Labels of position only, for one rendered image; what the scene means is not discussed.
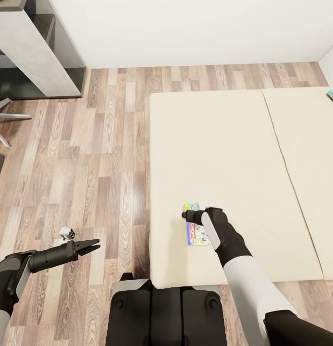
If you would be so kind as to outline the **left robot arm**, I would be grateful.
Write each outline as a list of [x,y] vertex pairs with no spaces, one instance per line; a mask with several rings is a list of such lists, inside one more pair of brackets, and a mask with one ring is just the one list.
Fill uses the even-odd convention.
[[[98,248],[99,239],[74,242],[74,231],[62,227],[60,246],[43,251],[29,250],[5,256],[0,262],[0,346],[13,312],[13,305],[18,303],[31,273],[50,269],[83,256]],[[65,240],[67,239],[67,240]]]

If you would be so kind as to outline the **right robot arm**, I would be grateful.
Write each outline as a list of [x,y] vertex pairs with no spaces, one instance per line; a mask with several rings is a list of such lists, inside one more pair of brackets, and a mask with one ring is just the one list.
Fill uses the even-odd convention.
[[333,333],[303,320],[246,247],[222,209],[200,200],[186,222],[204,226],[230,287],[249,346],[333,346]]

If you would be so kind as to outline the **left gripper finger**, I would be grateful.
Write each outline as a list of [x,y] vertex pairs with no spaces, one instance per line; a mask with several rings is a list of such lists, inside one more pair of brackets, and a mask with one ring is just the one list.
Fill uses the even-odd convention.
[[78,251],[80,251],[80,250],[82,250],[84,248],[93,246],[94,244],[97,244],[97,243],[99,243],[99,239],[75,242],[75,244],[73,245],[73,254],[74,254],[74,256],[76,256],[76,252],[78,252]]
[[84,249],[78,251],[78,255],[83,256],[83,255],[85,255],[87,253],[90,253],[90,252],[92,252],[92,251],[94,251],[94,250],[96,250],[98,248],[100,248],[100,245],[90,246],[90,247],[84,248]]

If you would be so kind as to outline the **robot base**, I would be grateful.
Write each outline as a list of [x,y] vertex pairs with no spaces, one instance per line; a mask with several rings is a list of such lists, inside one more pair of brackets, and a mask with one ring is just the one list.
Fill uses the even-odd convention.
[[227,346],[218,285],[157,289],[150,279],[123,273],[105,346]]

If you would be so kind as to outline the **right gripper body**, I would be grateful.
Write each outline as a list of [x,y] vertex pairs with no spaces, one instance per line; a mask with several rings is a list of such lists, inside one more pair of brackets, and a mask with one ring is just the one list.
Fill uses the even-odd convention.
[[198,211],[193,211],[193,210],[187,210],[186,211],[186,222],[193,222],[198,225],[201,225],[198,221],[198,215],[202,212],[203,210],[198,210]]

